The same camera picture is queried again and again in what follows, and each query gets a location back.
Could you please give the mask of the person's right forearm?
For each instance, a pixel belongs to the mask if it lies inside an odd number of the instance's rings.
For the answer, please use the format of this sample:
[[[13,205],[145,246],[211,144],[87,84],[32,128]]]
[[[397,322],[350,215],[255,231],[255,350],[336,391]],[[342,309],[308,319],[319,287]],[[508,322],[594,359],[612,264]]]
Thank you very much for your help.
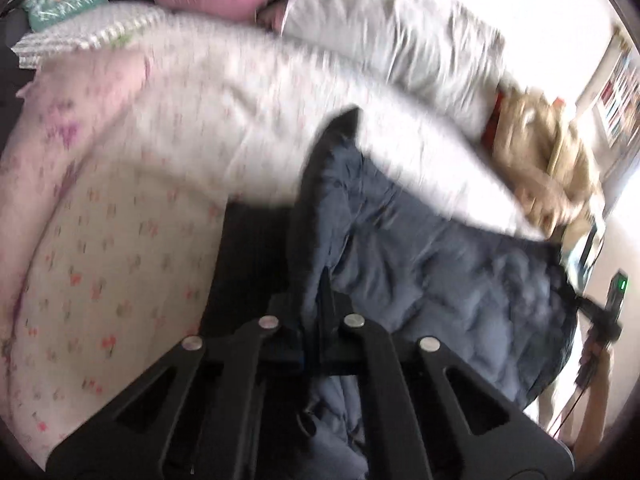
[[[577,466],[582,466],[599,447],[605,428],[608,411],[608,395],[611,385],[611,355],[603,352],[588,388],[588,400],[582,426],[573,445],[573,455]]]

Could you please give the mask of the person's right hand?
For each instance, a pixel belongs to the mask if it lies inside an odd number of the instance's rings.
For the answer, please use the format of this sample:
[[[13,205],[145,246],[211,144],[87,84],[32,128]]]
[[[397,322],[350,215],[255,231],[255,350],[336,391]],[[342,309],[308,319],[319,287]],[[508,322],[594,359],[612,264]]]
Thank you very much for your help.
[[[609,344],[589,335],[582,347],[580,370],[587,375],[588,385],[601,387],[611,382],[613,352]]]

